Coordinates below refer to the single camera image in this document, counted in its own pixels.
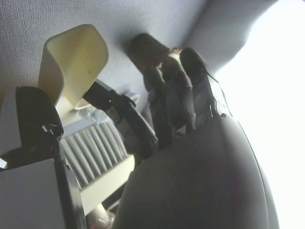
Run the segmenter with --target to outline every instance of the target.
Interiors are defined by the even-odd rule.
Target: white plastic object
[[[38,87],[48,94],[62,118],[89,106],[83,95],[108,61],[105,40],[91,24],[49,38],[43,49]]]

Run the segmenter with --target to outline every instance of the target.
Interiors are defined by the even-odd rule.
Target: brown cylindrical object
[[[170,49],[154,37],[142,33],[135,37],[128,49],[128,57],[143,74],[148,66],[158,66],[169,54]]]

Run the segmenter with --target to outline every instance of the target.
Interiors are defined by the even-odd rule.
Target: yellow plastic container
[[[82,99],[108,61],[105,40],[84,24],[49,38],[43,49],[38,87],[60,116],[89,104]]]

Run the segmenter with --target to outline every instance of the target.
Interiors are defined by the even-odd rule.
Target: bright white light
[[[305,229],[305,2],[276,3],[216,77],[266,173],[281,229]]]

